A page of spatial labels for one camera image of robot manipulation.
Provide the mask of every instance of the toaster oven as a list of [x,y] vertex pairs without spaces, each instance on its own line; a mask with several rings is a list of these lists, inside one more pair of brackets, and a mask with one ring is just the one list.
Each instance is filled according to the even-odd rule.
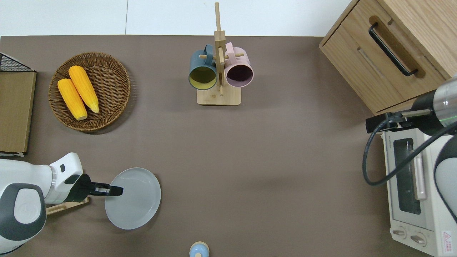
[[[382,138],[388,174],[429,136],[409,129],[383,132]],[[440,137],[387,182],[392,238],[432,256],[457,256],[457,224],[433,177],[436,158],[450,138]]]

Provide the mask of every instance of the black wire basket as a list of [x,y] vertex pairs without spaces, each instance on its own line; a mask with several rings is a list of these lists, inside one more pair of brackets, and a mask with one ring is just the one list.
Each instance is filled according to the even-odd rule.
[[4,53],[0,53],[0,71],[13,71],[13,72],[21,72],[21,71],[34,71],[30,67],[27,67],[20,63],[18,60],[14,59],[13,57],[6,55]]

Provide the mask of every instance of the wicker basket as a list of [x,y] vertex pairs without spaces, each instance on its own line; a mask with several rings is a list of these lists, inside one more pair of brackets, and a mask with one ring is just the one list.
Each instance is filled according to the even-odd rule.
[[[70,78],[68,69],[79,65],[86,70],[98,98],[100,111],[87,109],[87,118],[76,120],[58,91],[57,82]],[[130,79],[124,66],[104,53],[78,54],[55,72],[49,84],[49,105],[57,119],[65,126],[83,132],[93,132],[113,123],[124,111],[130,97]]]

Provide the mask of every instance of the oven knob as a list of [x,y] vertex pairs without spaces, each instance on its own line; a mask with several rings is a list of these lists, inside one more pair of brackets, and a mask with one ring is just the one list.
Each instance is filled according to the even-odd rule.
[[415,236],[411,236],[411,240],[413,240],[414,242],[422,245],[422,246],[426,246],[427,245],[427,241],[425,240],[425,236],[424,234],[422,233],[417,233],[417,235]]
[[405,232],[404,227],[402,227],[402,226],[400,226],[398,229],[395,229],[395,230],[391,228],[391,229],[390,229],[390,233],[391,233],[392,235],[400,236],[400,237],[402,237],[403,239],[406,238],[406,232]]

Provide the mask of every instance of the wooden mug rack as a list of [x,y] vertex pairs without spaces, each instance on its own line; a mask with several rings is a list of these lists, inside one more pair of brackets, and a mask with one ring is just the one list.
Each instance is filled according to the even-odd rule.
[[[241,104],[241,88],[230,86],[225,77],[225,59],[229,57],[224,56],[227,51],[225,47],[225,31],[221,30],[221,21],[219,14],[219,3],[216,2],[216,31],[214,32],[214,46],[216,54],[216,71],[218,74],[217,86],[208,90],[197,90],[197,103],[200,105],[239,105]],[[200,58],[205,59],[206,55],[200,55]]]

